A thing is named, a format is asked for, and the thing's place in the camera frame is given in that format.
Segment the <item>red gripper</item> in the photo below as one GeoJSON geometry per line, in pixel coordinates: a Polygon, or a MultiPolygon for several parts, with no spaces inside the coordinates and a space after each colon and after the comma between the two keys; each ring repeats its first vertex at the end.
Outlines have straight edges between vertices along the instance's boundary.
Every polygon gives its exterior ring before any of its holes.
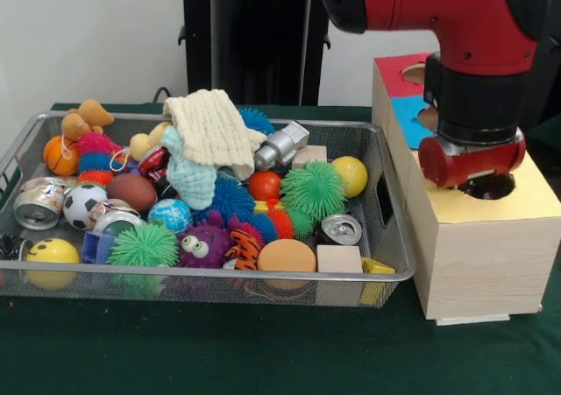
{"type": "Polygon", "coordinates": [[[526,141],[520,130],[513,140],[500,145],[456,145],[440,136],[424,138],[418,160],[423,176],[438,187],[457,187],[483,176],[514,171],[523,161],[526,141]]]}

